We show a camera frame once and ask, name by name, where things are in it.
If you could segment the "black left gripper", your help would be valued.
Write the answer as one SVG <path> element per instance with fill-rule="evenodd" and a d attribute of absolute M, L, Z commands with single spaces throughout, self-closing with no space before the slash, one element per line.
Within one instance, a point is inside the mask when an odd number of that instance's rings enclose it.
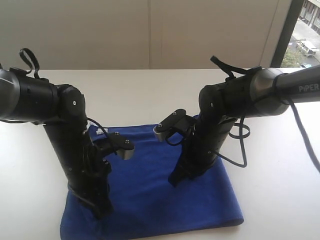
<path fill-rule="evenodd" d="M 97 147 L 71 147 L 63 151 L 68 187 L 77 200 L 97 218 L 114 212 L 109 197 L 111 166 Z"/>

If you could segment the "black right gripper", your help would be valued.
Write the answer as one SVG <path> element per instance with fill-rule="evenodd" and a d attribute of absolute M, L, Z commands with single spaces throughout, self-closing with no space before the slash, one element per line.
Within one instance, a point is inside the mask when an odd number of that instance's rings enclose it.
<path fill-rule="evenodd" d="M 182 143 L 181 154 L 168 182 L 175 188 L 183 180 L 203 175 L 214 165 L 224 141 L 225 131 L 221 129 L 205 134 L 192 131 Z"/>

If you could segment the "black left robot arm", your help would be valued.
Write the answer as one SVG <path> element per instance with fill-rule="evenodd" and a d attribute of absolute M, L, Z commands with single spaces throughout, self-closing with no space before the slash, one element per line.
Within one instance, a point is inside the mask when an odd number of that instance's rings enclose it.
<path fill-rule="evenodd" d="M 89 134 L 84 95 L 70 84 L 52 84 L 39 76 L 40 65 L 28 48 L 19 51 L 29 70 L 0 71 L 0 120 L 43 126 L 67 178 L 68 189 L 98 219 L 113 212 L 104 156 L 115 152 L 108 137 Z"/>

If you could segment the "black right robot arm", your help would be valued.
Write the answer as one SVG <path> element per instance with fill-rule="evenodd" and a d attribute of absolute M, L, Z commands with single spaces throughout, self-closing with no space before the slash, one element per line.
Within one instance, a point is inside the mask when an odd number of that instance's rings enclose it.
<path fill-rule="evenodd" d="M 245 118 L 278 116 L 297 103 L 320 99 L 318 66 L 284 73 L 260 66 L 243 69 L 215 56 L 210 60 L 227 77 L 222 83 L 201 89 L 197 117 L 188 116 L 183 109 L 172 114 L 176 121 L 182 121 L 176 130 L 183 137 L 181 154 L 168 177 L 172 186 L 185 179 L 195 179 L 211 168 L 233 126 L 238 126 L 237 138 L 243 141 Z"/>

